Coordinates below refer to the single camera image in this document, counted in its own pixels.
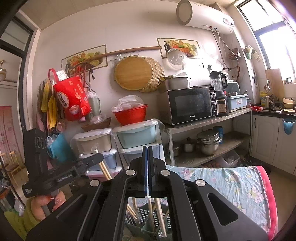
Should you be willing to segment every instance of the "water heater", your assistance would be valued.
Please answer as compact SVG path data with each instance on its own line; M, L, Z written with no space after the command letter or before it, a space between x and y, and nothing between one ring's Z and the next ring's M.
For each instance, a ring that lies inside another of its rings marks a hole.
M233 32L233 19L215 9L197 2L181 0L177 5L178 22L182 25L210 30L210 26L221 34Z

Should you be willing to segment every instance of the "green sleeve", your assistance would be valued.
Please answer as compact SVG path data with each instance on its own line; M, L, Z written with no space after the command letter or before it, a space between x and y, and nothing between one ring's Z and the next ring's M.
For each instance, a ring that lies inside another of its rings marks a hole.
M31 201L32 199L28 199L23 217L13 212L4 213L10 225L23 240L26 239L27 233L39 223L31 211Z

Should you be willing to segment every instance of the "microwave control panel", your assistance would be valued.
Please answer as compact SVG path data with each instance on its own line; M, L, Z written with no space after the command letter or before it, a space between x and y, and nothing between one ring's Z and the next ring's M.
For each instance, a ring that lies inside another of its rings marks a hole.
M209 87L209 90L210 90L210 98L211 98L211 106L212 106L212 116L218 115L215 88Z

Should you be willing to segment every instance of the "red plastic bowl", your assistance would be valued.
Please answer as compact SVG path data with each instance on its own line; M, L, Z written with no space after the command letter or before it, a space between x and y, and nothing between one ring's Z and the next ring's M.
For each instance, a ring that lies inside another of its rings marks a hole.
M116 119L119 121L119 123L123 126L132 123L138 123L145 120L147 107L148 105L145 104L140 107L114 112L114 115Z

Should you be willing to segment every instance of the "microwave door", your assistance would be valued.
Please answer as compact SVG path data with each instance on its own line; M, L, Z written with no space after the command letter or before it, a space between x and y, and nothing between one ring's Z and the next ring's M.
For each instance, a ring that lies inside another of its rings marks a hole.
M211 116L208 88L191 88L168 92L173 125Z

